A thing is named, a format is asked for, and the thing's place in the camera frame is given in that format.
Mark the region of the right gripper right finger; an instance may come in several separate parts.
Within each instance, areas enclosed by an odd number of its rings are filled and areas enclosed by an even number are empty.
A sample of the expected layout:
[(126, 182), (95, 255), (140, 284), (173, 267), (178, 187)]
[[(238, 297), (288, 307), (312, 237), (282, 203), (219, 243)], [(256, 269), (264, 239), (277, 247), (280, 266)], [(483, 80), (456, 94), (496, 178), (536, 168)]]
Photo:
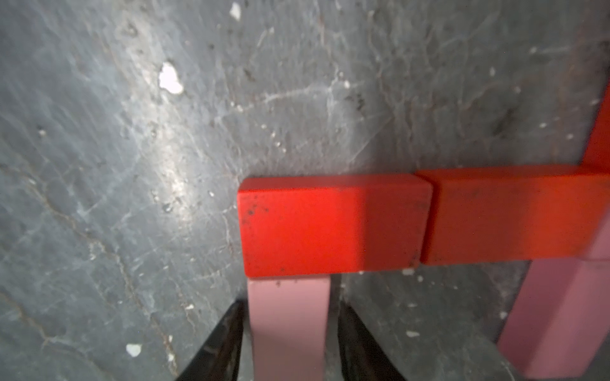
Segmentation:
[(354, 308), (344, 301), (338, 311), (338, 345), (344, 380), (406, 381)]

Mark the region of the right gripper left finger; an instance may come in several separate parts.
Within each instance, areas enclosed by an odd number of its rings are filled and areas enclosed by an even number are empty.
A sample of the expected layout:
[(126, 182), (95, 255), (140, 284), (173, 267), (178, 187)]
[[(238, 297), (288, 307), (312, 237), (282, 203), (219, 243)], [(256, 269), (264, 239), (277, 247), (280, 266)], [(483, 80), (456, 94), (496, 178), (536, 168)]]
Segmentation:
[(236, 300), (176, 381), (238, 379), (246, 302)]

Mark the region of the light pink block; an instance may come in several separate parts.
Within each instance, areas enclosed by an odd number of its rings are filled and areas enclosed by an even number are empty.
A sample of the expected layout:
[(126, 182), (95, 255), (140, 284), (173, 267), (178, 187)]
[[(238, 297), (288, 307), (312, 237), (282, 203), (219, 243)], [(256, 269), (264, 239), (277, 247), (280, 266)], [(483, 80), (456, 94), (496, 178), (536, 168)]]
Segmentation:
[(249, 279), (255, 380), (323, 380), (331, 278)]
[(609, 332), (609, 224), (582, 257), (532, 261), (497, 347), (528, 379), (585, 373)]

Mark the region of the red block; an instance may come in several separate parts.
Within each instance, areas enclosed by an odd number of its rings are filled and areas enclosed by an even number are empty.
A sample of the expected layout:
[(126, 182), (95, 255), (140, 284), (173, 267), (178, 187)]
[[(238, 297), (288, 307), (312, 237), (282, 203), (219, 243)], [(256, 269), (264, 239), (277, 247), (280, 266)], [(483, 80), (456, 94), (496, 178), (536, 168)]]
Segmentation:
[(609, 172), (610, 166), (610, 86), (607, 85), (604, 97), (595, 120), (586, 150), (581, 160), (583, 166)]
[(415, 267), (432, 185), (410, 174), (245, 179), (237, 193), (249, 278)]
[(609, 174), (575, 165), (416, 174), (433, 186), (426, 265), (577, 257), (609, 208)]

